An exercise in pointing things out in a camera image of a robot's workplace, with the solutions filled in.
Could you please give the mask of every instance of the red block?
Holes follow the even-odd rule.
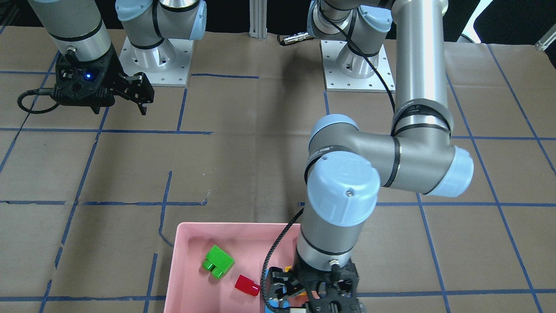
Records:
[[[259,291],[261,291],[261,286],[255,284],[255,282],[253,282],[249,278],[240,275],[240,277],[237,278],[236,289],[239,289],[248,295],[256,297],[257,295],[259,295]]]

